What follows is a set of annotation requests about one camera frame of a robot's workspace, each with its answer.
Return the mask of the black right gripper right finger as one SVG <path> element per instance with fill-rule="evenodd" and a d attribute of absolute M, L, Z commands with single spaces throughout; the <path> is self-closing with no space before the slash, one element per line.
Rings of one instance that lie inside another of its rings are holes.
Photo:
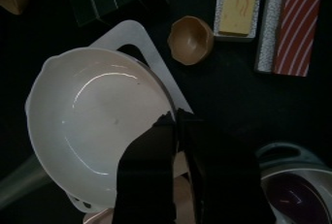
<path fill-rule="evenodd" d="M 193 113 L 179 110 L 196 224 L 275 224 L 255 152 Z"/>

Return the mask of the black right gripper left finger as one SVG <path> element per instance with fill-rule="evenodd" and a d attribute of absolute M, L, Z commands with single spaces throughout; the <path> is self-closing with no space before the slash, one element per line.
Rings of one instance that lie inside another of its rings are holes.
<path fill-rule="evenodd" d="M 176 122 L 162 114 L 121 157 L 113 224 L 176 224 Z"/>

